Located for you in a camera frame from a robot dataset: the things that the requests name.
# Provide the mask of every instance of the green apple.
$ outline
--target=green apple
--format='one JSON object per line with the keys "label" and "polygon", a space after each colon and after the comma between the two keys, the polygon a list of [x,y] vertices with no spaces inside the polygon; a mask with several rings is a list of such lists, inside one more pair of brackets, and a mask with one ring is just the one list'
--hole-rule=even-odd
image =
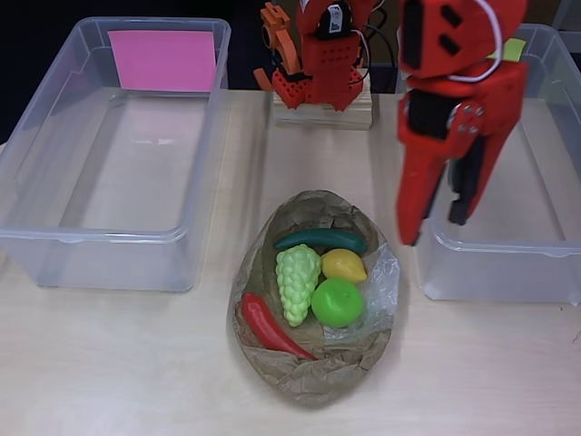
{"label": "green apple", "polygon": [[310,307],[321,324],[340,329],[361,316],[365,310],[365,301],[353,283],[334,278],[319,285],[312,295]]}

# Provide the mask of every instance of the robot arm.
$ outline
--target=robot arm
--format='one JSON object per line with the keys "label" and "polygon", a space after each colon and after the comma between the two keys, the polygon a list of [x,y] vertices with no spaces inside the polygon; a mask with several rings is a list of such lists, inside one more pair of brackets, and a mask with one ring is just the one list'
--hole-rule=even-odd
{"label": "robot arm", "polygon": [[[414,245],[448,161],[458,199],[448,218],[474,212],[504,142],[520,118],[527,66],[502,60],[526,0],[400,0],[400,68],[413,88],[399,105],[406,146],[399,235]],[[497,50],[497,59],[485,60]]]}

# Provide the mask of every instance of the wooden block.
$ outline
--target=wooden block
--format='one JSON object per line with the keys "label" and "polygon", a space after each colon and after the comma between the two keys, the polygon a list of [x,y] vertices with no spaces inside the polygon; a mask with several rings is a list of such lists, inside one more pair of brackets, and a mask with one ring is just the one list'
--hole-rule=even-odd
{"label": "wooden block", "polygon": [[301,104],[289,109],[281,98],[274,95],[273,115],[278,127],[297,125],[332,127],[343,130],[369,130],[373,121],[369,76],[363,81],[363,91],[344,112],[337,112],[330,104]]}

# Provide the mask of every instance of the clear plastic container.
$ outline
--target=clear plastic container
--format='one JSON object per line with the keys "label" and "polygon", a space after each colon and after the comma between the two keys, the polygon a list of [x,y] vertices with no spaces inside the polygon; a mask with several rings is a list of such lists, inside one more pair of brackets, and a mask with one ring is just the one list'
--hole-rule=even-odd
{"label": "clear plastic container", "polygon": [[[120,88],[112,30],[213,32],[210,93]],[[222,157],[230,27],[87,18],[0,157],[0,245],[38,284],[186,291],[198,278]]]}
{"label": "clear plastic container", "polygon": [[581,302],[581,74],[558,33],[522,25],[521,122],[467,225],[448,222],[446,180],[415,249],[432,299]]}

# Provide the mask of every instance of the wire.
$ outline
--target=wire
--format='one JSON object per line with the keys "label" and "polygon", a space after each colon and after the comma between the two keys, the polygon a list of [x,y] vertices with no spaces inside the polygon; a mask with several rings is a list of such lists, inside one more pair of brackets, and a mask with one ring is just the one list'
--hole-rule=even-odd
{"label": "wire", "polygon": [[371,12],[375,12],[378,9],[380,9],[384,3],[385,3],[385,0],[380,0],[379,3],[377,3],[375,6],[373,6],[373,9],[371,9]]}
{"label": "wire", "polygon": [[361,42],[365,46],[365,54],[367,56],[367,71],[365,72],[365,75],[363,75],[359,80],[356,80],[355,82],[350,82],[349,85],[359,84],[359,83],[363,82],[366,79],[366,77],[369,75],[369,70],[371,69],[371,51],[369,49],[369,44],[368,44],[367,38],[365,37],[363,32],[361,32],[359,29],[351,29],[351,32],[359,35],[359,37],[361,38]]}
{"label": "wire", "polygon": [[393,49],[391,48],[391,43],[389,42],[389,39],[383,34],[383,32],[381,32],[375,25],[365,25],[368,29],[373,30],[376,32],[377,35],[379,35],[379,37],[383,40],[383,42],[385,43],[385,45],[388,47],[389,50],[389,58],[391,60],[391,72],[389,74],[389,80],[386,82],[385,88],[384,88],[384,92],[387,92],[387,90],[389,89],[389,86],[391,85],[391,82],[393,80],[393,73],[394,70],[396,68],[396,56],[393,54]]}
{"label": "wire", "polygon": [[[385,9],[383,9],[382,7],[377,9],[377,12],[379,12],[381,14],[381,20],[379,21],[379,23],[376,25],[376,27],[381,30],[381,28],[388,22],[388,13],[385,12]],[[371,33],[367,36],[368,41],[371,41],[371,39],[373,38],[373,36],[377,35],[378,33],[374,30],[371,31]]]}
{"label": "wire", "polygon": [[476,82],[482,82],[483,80],[490,77],[502,62],[502,58],[504,56],[504,45],[502,41],[502,31],[500,30],[500,22],[498,21],[497,14],[492,9],[492,6],[487,2],[487,0],[474,0],[476,3],[480,5],[484,12],[486,12],[488,16],[488,21],[490,22],[490,26],[492,27],[492,33],[494,34],[494,44],[496,47],[497,58],[494,60],[494,63],[488,70],[479,75],[477,77],[470,77],[465,75],[449,75],[448,79],[453,80],[454,82],[465,82],[469,84],[473,84]]}

